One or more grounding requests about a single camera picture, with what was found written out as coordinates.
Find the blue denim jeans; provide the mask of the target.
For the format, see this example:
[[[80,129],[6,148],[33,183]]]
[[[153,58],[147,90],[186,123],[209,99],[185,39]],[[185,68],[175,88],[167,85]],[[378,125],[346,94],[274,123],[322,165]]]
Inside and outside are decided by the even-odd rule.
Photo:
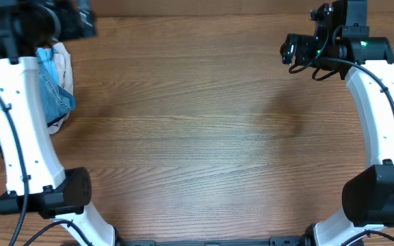
[[[38,85],[44,116],[50,134],[58,132],[62,123],[76,107],[75,97],[56,82],[57,70],[39,64]]]

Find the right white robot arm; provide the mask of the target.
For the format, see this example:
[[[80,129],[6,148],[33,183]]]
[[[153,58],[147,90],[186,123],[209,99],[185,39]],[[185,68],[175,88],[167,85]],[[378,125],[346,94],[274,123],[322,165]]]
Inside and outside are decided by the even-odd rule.
[[[394,54],[373,37],[366,1],[334,1],[311,12],[311,36],[290,33],[280,48],[291,74],[307,68],[338,74],[356,103],[367,161],[342,190],[342,207],[301,236],[273,236],[271,245],[362,245],[394,228]]]

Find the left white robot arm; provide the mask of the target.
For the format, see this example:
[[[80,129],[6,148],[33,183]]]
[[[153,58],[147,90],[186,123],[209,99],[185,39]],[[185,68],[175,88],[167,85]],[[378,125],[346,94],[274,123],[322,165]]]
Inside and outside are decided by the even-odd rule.
[[[92,203],[86,168],[65,169],[53,147],[39,91],[37,48],[95,36],[89,1],[0,1],[0,146],[6,191],[0,214],[38,213],[80,245],[118,245]]]

